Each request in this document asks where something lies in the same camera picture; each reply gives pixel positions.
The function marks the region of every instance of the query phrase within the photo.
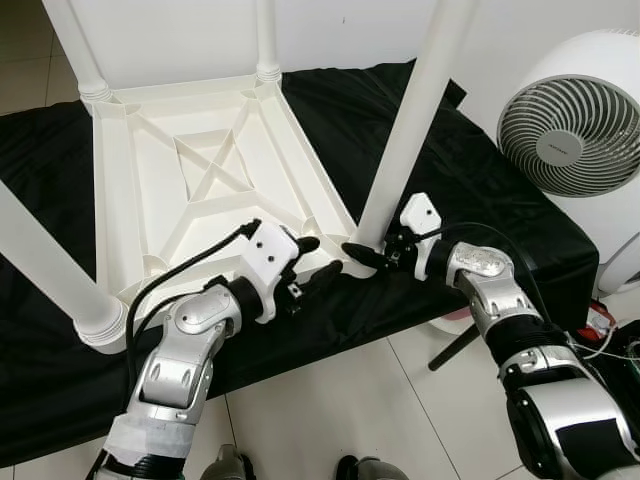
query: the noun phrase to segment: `black cloth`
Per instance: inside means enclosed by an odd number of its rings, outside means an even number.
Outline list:
[[[358,219],[412,64],[286,74],[283,91],[338,192]],[[456,110],[451,83],[407,184],[445,223],[480,221],[526,252],[553,319],[584,323],[598,255],[584,233]],[[0,117],[0,178],[95,275],[91,119],[79,103]],[[486,232],[451,240],[506,249]],[[409,274],[340,276],[310,308],[266,326],[247,322],[215,359],[211,396],[449,313],[464,299]],[[158,341],[144,335],[139,360]],[[7,261],[0,263],[0,467],[104,434],[122,396],[123,355],[84,346],[70,320]]]

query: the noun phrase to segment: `fan grille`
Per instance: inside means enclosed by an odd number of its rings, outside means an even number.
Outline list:
[[[512,99],[500,127],[502,152],[538,187],[556,195],[609,192],[640,166],[640,112],[624,95],[591,80],[532,85]],[[538,140],[549,132],[567,132],[579,140],[576,161],[556,166],[540,158]]]

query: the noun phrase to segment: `electric fan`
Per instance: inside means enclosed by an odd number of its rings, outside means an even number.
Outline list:
[[[574,37],[507,102],[498,145],[600,253],[595,293],[640,286],[640,38]]]

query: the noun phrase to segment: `tiled floor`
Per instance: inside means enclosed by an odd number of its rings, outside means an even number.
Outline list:
[[[0,114],[78,98],[39,0],[0,2]],[[608,300],[619,318],[637,296]],[[260,480],[329,480],[344,454],[376,455],[412,479],[531,480],[506,419],[496,367],[480,341],[438,372],[452,336],[422,325],[208,402],[186,465],[197,479],[222,443]],[[0,480],[83,478],[96,440],[0,470]]]

